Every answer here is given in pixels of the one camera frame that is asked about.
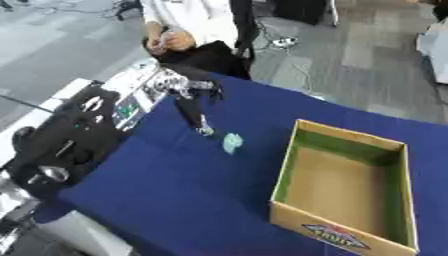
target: open cardboard box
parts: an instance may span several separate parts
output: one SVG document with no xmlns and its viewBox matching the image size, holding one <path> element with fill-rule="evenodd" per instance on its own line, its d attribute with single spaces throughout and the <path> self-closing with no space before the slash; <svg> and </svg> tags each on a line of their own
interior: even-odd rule
<svg viewBox="0 0 448 256">
<path fill-rule="evenodd" d="M 271 223 L 361 255 L 418 252 L 407 146 L 298 120 Z"/>
</svg>

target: person's hand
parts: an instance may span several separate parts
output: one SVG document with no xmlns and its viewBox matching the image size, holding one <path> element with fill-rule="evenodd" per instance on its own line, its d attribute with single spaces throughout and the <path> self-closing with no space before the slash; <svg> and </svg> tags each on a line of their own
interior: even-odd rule
<svg viewBox="0 0 448 256">
<path fill-rule="evenodd" d="M 196 45 L 193 36 L 187 31 L 169 32 L 165 40 L 165 48 L 183 52 Z"/>
<path fill-rule="evenodd" d="M 162 35 L 162 26 L 157 22 L 149 22 L 147 24 L 148 42 L 146 48 L 152 55 L 159 56 L 166 52 L 164 47 L 159 47 L 160 37 Z"/>
<path fill-rule="evenodd" d="M 146 48 L 148 48 L 149 52 L 152 55 L 159 56 L 166 52 L 166 48 L 161 46 L 160 44 L 160 34 L 153 34 L 152 36 L 148 37 L 148 42 L 146 43 Z"/>
</svg>

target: white shirt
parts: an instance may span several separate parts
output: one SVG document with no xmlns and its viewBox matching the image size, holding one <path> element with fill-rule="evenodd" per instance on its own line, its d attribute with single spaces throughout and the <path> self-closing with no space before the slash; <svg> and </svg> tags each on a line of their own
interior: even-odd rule
<svg viewBox="0 0 448 256">
<path fill-rule="evenodd" d="M 145 22 L 188 31 L 196 46 L 223 41 L 235 47 L 238 30 L 229 0 L 141 0 Z"/>
</svg>

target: gray carpet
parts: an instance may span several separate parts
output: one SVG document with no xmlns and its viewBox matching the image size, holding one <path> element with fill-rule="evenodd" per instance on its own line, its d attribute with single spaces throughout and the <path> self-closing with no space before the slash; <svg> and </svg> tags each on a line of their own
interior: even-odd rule
<svg viewBox="0 0 448 256">
<path fill-rule="evenodd" d="M 312 94 L 345 106 L 385 115 L 444 123 L 446 120 L 427 63 L 415 51 L 417 33 L 435 20 L 429 5 L 404 0 L 340 0 L 341 24 L 330 17 L 313 27 L 263 19 L 277 36 L 298 35 L 285 52 L 259 53 L 254 78 L 274 86 L 306 91 L 295 66 L 309 74 Z M 258 47 L 265 40 L 259 38 Z"/>
<path fill-rule="evenodd" d="M 48 9 L 98 11 L 109 0 L 35 0 L 0 15 L 0 88 L 39 103 L 77 77 L 107 79 L 145 57 L 138 13 L 119 22 L 101 14 Z M 292 90 L 309 90 L 336 103 L 409 119 L 445 122 L 428 68 L 414 50 L 414 39 L 434 21 L 430 8 L 405 0 L 340 0 L 341 24 L 333 29 L 277 18 L 261 18 L 274 38 L 298 36 L 284 51 L 258 52 L 254 80 Z M 260 36 L 257 47 L 266 41 Z M 300 72 L 309 74 L 309 79 Z M 0 101 L 5 126 L 28 109 Z"/>
</svg>

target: blue tablecloth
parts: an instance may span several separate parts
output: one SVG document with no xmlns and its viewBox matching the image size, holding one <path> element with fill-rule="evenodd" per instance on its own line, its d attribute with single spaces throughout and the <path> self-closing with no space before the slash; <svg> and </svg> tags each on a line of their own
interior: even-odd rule
<svg viewBox="0 0 448 256">
<path fill-rule="evenodd" d="M 409 144 L 421 255 L 448 255 L 448 128 L 366 113 L 219 76 L 225 100 L 206 107 L 215 127 L 238 132 L 227 155 L 191 131 L 165 100 L 122 147 L 60 199 L 146 255 L 345 255 L 268 223 L 268 202 L 296 119 Z"/>
</svg>

